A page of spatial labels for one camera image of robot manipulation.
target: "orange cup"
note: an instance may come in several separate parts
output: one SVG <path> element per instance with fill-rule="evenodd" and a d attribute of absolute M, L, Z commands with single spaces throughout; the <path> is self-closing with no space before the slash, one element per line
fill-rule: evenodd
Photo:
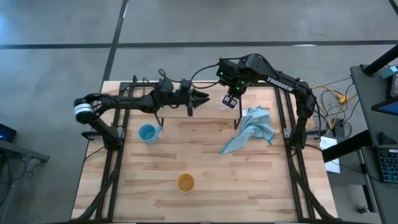
<path fill-rule="evenodd" d="M 195 186 L 195 179 L 191 174 L 181 174 L 177 178 L 177 188 L 181 192 L 188 193 L 193 190 L 193 186 Z"/>

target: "white paper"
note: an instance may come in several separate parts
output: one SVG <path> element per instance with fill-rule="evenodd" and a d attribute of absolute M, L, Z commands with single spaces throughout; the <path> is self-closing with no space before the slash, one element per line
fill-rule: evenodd
<path fill-rule="evenodd" d="M 321 142 L 319 143 L 319 146 L 322 150 L 325 150 L 331 146 L 334 146 L 337 144 L 336 139 L 328 138 L 328 137 L 321 137 Z M 333 160 L 333 162 L 327 162 L 325 163 L 326 171 L 329 172 L 335 172 L 335 173 L 340 173 L 340 162 L 338 159 Z"/>
<path fill-rule="evenodd" d="M 248 115 L 249 110 L 242 110 L 242 116 Z"/>

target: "wooden tabletop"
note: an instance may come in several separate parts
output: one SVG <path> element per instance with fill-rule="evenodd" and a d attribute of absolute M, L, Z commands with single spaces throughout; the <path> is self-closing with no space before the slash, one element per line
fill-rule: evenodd
<path fill-rule="evenodd" d="M 105 82 L 102 92 L 117 95 L 118 88 L 119 82 Z M 204 91 L 211 98 L 213 93 L 225 89 L 217 85 Z M 242 104 L 243 109 L 261 105 L 270 112 L 271 126 L 275 130 L 272 145 L 263 139 L 250 139 L 244 148 L 220 154 L 239 129 L 234 130 L 232 120 L 220 119 L 216 115 L 211 118 L 207 112 L 203 112 L 206 116 L 198 118 L 202 113 L 196 110 L 193 112 L 195 119 L 165 119 L 159 142 L 147 145 L 139 140 L 137 131 L 143 124 L 157 125 L 157 121 L 153 114 L 131 111 L 114 222 L 297 221 L 274 88 L 248 88 Z M 212 107 L 211 114 L 219 113 L 219 105 L 216 106 Z M 289 123 L 285 102 L 284 109 Z M 101 118 L 111 124 L 113 114 L 114 111 L 109 110 Z M 316 141 L 307 142 L 317 145 Z M 102 145 L 100 139 L 90 142 L 87 154 Z M 303 156 L 312 192 L 336 217 L 321 152 L 308 147 L 303 150 Z M 82 214 L 98 193 L 105 158 L 106 150 L 102 150 L 85 162 L 72 218 Z M 187 194 L 179 192 L 175 183 L 182 173 L 195 178 L 195 188 Z M 108 210 L 109 192 L 105 211 Z M 304 214 L 307 214 L 302 191 L 300 198 Z"/>

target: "concrete floor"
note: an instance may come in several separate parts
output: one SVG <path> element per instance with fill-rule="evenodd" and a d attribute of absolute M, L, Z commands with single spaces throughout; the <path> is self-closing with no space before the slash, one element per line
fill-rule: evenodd
<path fill-rule="evenodd" d="M 110 44 L 122 1 L 2 1 L 0 45 Z M 387 0 L 132 0 L 119 42 L 396 40 L 398 30 L 392 27 L 397 22 Z M 158 68 L 170 78 L 190 78 L 219 57 L 256 52 L 275 68 L 314 86 L 348 77 L 350 66 L 370 63 L 391 47 L 276 43 L 273 47 L 117 49 L 109 79 L 130 80 L 135 74 L 156 80 Z M 0 50 L 0 123 L 19 132 L 19 145 L 51 155 L 32 180 L 24 179 L 14 223 L 69 219 L 87 145 L 80 133 L 88 129 L 75 121 L 73 100 L 100 90 L 108 55 L 108 48 Z M 216 76 L 208 70 L 197 78 L 215 80 Z M 350 83 L 332 87 L 343 92 Z M 325 99 L 328 106 L 336 103 L 331 96 Z M 348 116 L 355 102 L 350 103 Z M 360 106 L 350 123 L 353 134 L 366 129 Z M 355 156 L 341 163 L 355 166 Z M 341 189 L 360 178 L 344 169 L 342 174 L 330 175 L 339 217 L 379 222 L 377 215 L 355 213 L 347 191 Z"/>

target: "light blue cloth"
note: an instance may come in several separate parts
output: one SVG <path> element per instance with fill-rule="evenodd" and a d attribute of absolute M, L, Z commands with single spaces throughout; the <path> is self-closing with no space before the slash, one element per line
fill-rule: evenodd
<path fill-rule="evenodd" d="M 243 147 L 250 137 L 263 138 L 271 144 L 275 131 L 269 125 L 270 122 L 269 112 L 262 109 L 261 106 L 249 108 L 246 117 L 242 121 L 240 134 L 233 138 L 220 153 L 229 153 Z"/>

